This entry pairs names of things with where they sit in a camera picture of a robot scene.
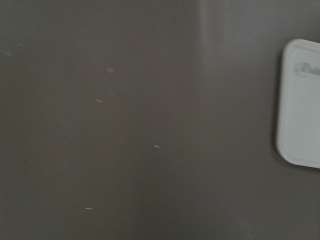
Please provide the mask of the cream rabbit tray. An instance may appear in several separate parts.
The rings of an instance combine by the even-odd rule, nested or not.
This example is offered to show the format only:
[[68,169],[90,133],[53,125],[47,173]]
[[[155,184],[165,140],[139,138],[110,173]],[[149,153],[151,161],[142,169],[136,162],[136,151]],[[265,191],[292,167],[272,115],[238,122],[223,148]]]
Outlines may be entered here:
[[287,162],[320,167],[320,45],[294,39],[281,63],[276,148]]

